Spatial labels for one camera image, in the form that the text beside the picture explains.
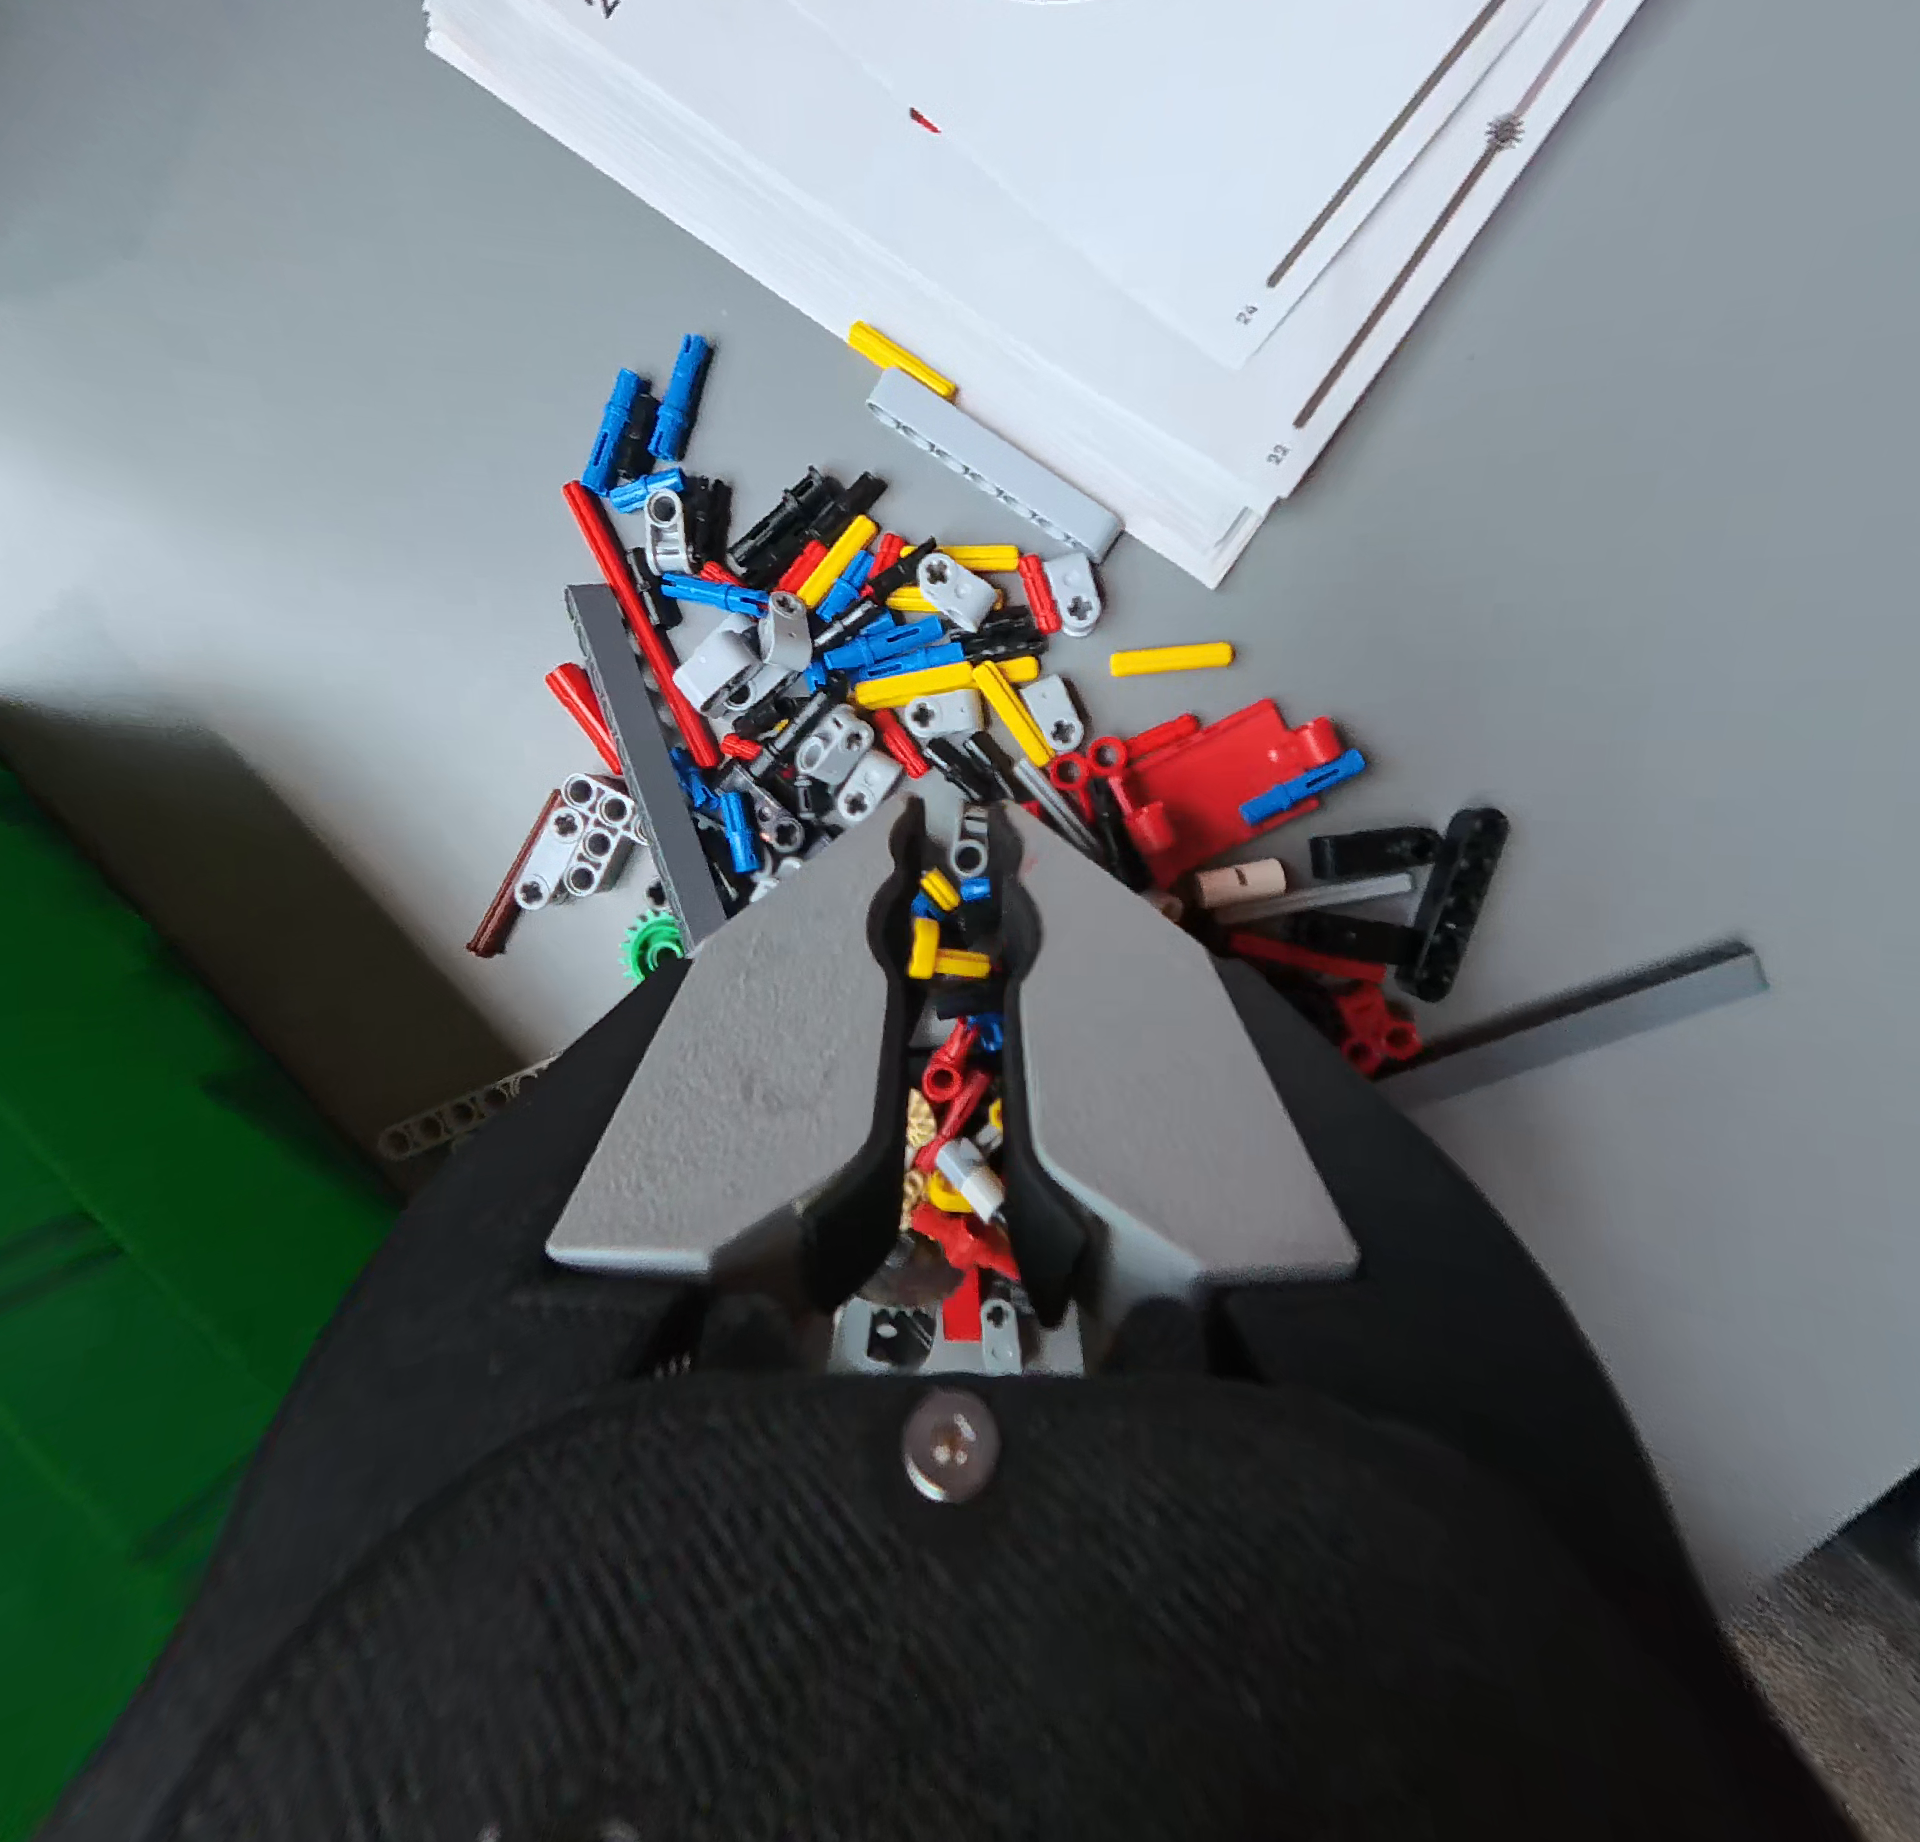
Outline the black lego beam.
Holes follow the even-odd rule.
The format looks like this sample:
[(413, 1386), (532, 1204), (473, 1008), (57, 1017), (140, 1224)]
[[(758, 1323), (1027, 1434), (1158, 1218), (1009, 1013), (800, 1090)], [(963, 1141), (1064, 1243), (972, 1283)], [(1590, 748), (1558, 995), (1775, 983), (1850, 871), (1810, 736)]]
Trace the black lego beam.
[(1489, 806), (1465, 807), (1449, 823), (1394, 966), (1410, 997), (1438, 1002), (1452, 991), (1506, 835), (1506, 815)]

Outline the lego instruction booklet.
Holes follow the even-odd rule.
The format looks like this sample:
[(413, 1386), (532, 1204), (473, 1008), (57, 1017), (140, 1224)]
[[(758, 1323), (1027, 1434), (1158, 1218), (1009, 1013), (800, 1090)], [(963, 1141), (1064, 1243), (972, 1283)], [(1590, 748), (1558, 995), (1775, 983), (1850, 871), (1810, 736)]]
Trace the lego instruction booklet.
[(1646, 0), (425, 0), (429, 48), (1215, 588)]

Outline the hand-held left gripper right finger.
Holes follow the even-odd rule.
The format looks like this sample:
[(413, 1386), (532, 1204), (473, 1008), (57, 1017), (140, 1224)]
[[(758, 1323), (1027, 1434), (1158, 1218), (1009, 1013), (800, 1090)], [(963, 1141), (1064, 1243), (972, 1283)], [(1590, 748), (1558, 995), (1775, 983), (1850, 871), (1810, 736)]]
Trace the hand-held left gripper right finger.
[(1005, 1232), (1044, 1326), (1145, 1299), (1330, 1282), (1356, 1243), (1213, 957), (998, 806)]

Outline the brown lego axle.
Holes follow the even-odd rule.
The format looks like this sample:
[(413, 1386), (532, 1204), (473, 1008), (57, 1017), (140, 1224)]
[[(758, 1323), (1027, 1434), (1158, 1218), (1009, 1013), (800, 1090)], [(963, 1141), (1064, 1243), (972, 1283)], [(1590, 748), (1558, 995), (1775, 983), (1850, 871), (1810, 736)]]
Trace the brown lego axle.
[(498, 957), (505, 948), (519, 916), (549, 907), (565, 894), (563, 879), (573, 866), (580, 832), (579, 810), (567, 803), (561, 788), (551, 791), (505, 880), (466, 941), (469, 956), (477, 960)]

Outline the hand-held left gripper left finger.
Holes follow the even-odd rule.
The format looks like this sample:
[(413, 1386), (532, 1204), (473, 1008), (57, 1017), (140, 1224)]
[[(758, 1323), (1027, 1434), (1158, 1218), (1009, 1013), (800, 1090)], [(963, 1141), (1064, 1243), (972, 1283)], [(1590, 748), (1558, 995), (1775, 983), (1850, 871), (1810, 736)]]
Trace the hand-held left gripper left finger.
[(547, 1239), (579, 1270), (846, 1302), (899, 1232), (923, 810), (886, 800), (680, 976)]

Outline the long dark grey lego beam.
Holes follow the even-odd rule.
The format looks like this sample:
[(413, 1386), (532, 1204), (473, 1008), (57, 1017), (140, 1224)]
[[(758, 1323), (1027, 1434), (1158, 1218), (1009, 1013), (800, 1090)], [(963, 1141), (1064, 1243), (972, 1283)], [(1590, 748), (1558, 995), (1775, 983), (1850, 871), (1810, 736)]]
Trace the long dark grey lego beam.
[(1439, 1039), (1377, 1088), (1421, 1109), (1767, 991), (1760, 954), (1719, 941), (1538, 998)]

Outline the pile of small lego pieces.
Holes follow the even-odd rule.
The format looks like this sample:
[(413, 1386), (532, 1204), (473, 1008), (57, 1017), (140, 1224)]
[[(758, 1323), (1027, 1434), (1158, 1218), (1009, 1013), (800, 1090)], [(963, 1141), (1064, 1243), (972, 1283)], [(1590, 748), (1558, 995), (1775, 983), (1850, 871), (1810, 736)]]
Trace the pile of small lego pieces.
[[(913, 1260), (921, 1249), (942, 1255), (957, 1276), (942, 1340), (987, 1370), (1015, 1370), (1015, 1302), (1044, 1321), (1005, 1232), (994, 810), (1009, 806), (1051, 829), (1211, 957), (1191, 927), (1226, 921), (1229, 954), (1321, 997), (1334, 1054), (1375, 1076), (1419, 1059), (1416, 1033), (1383, 995), (1410, 925), (1330, 915), (1368, 888), (1286, 898), (1282, 867), (1224, 866), (1258, 833), (1355, 781), (1368, 758), (1336, 727), (1344, 754), (1240, 806), (1255, 826), (1250, 841), (1159, 887), (1123, 825), (1111, 778), (1131, 754), (1207, 721), (1180, 713), (1134, 735), (1085, 736), (1073, 687), (1044, 674), (1044, 653), (1096, 622), (1095, 562), (1045, 539), (1051, 554), (907, 543), (874, 520), (880, 479), (843, 488), (817, 471), (719, 560), (706, 539), (710, 490), (674, 469), (704, 362), (706, 342), (687, 337), (655, 404), (636, 372), (619, 372), (567, 504), (654, 693), (727, 924), (870, 825), (886, 800), (919, 800), (901, 957), (915, 1017), (896, 1245), (907, 1243)], [(1345, 873), (1386, 869), (1403, 891), (1410, 869), (1431, 866), (1438, 851), (1428, 835), (1377, 835), (1355, 846)], [(834, 1310), (873, 1287), (882, 1261)], [(1056, 1326), (1085, 1329), (1077, 1310)]]

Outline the red lego panel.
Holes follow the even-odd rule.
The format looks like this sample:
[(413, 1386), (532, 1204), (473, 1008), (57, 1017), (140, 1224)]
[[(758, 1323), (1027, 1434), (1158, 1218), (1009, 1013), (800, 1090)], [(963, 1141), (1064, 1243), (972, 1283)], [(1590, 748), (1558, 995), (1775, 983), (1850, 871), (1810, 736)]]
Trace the red lego panel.
[(1293, 727), (1260, 701), (1148, 754), (1111, 778), (1123, 825), (1159, 887), (1255, 835), (1240, 806), (1332, 763), (1345, 746), (1326, 717)]

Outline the green box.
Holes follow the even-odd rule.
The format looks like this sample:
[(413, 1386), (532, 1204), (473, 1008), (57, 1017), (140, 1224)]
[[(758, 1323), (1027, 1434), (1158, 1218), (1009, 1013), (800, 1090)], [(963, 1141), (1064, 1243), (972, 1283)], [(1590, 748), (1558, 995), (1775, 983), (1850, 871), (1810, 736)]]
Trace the green box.
[(156, 1661), (397, 1205), (3, 774), (3, 1829)]

